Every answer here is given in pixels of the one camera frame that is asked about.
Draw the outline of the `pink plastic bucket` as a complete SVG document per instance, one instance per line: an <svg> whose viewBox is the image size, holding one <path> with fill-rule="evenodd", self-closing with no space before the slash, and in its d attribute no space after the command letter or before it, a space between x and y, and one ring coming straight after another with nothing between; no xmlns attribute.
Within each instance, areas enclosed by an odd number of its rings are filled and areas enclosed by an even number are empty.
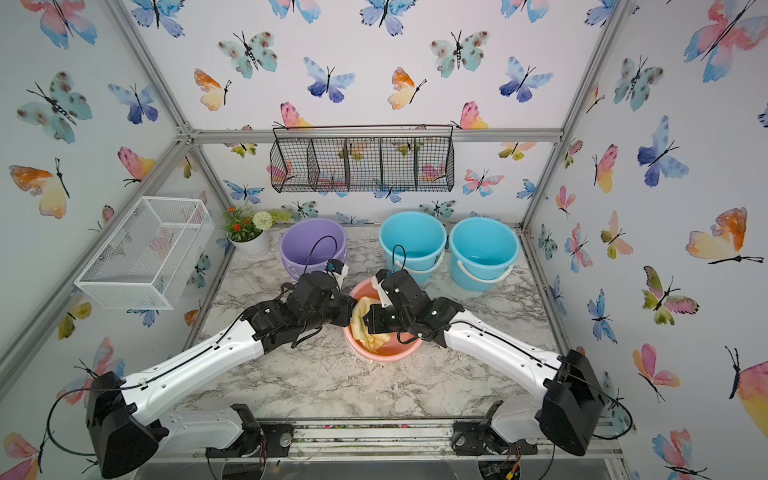
<svg viewBox="0 0 768 480"><path fill-rule="evenodd" d="M358 300L364 296L379 300L376 291L371 285L370 279L366 279L354 287L350 296L355 299L357 303ZM390 341L382 346L376 353L369 352L353 338L349 325L344 329L346 341L353 353L363 360L393 363L412 355L422 345L421 340L410 334L400 333L400 335L397 336L396 333L388 333L392 335Z"/></svg>

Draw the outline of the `yellow microfiber cloth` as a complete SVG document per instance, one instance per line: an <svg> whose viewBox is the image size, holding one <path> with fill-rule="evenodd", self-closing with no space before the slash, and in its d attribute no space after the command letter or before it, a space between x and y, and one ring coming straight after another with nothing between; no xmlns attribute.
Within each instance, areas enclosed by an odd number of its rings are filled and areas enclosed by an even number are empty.
<svg viewBox="0 0 768 480"><path fill-rule="evenodd" d="M364 317L371 311L371 307L379 305L380 301L371 297L361 297L352 311L350 319L350 331L353 338L367 351L376 353L382 346L390 341L391 334L372 334L369 331Z"/></svg>

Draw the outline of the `purple plastic bucket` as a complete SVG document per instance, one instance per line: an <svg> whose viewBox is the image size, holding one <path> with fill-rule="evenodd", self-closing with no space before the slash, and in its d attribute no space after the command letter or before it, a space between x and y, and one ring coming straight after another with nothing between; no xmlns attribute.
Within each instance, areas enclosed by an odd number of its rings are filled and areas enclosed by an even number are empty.
<svg viewBox="0 0 768 480"><path fill-rule="evenodd" d="M288 275L298 280L304 273L323 271L329 260L346 262L348 238L338 222L305 219L282 235L279 253Z"/></svg>

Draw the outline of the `teal plastic bucket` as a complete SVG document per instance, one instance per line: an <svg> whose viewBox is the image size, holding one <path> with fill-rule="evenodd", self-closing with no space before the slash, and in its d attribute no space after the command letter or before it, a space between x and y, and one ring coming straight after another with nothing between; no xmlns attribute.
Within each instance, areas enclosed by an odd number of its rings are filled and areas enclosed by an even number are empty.
<svg viewBox="0 0 768 480"><path fill-rule="evenodd" d="M445 226L422 212L394 214L379 229L386 268L407 271L418 284L424 284L440 267L447 240Z"/></svg>
<svg viewBox="0 0 768 480"><path fill-rule="evenodd" d="M469 217L448 235L450 274L461 288L485 292L504 281L521 253L518 235L500 221Z"/></svg>

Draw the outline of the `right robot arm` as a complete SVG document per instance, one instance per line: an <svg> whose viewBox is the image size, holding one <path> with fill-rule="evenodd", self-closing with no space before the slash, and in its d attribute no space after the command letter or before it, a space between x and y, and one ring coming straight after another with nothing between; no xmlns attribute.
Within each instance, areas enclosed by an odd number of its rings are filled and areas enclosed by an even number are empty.
<svg viewBox="0 0 768 480"><path fill-rule="evenodd" d="M600 386L590 362L576 350L561 355L527 344L454 300L430 298L405 270L382 269L371 285L379 302L364 316L370 332L408 333L416 340L464 353L532 396L529 407L510 410L498 405L491 414L492 431L509 443L544 437L568 454L583 456L598 436L604 411L621 404Z"/></svg>

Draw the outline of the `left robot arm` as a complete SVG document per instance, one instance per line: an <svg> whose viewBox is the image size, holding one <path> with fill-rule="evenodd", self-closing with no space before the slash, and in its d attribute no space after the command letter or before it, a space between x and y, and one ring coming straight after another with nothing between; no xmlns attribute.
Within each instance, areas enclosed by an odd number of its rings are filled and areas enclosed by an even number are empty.
<svg viewBox="0 0 768 480"><path fill-rule="evenodd" d="M175 414L173 407L204 384L288 345L296 347L327 325L347 327L356 305L341 290L347 273L314 271L284 283L277 297L247 307L225 329L141 372L96 376L86 427L89 457L105 479L147 463L161 450L204 449L213 458L266 452L266 435L250 408Z"/></svg>

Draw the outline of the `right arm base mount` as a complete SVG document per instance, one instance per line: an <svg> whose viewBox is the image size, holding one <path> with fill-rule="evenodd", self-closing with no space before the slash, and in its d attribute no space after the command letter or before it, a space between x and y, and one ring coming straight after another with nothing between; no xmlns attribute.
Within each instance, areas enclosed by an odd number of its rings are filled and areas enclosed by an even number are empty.
<svg viewBox="0 0 768 480"><path fill-rule="evenodd" d="M507 442L498 435L488 421L456 421L450 440L452 451L458 456L509 455L517 458L538 453L536 445L526 440Z"/></svg>

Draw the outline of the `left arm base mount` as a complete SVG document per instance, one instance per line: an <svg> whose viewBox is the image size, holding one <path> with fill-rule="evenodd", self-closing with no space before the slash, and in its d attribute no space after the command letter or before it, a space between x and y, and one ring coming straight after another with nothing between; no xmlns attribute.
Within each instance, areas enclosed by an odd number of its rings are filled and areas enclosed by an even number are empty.
<svg viewBox="0 0 768 480"><path fill-rule="evenodd" d="M257 427L245 427L232 445L224 449L207 448L211 459L258 457L261 460L286 458L293 442L294 425L267 422Z"/></svg>

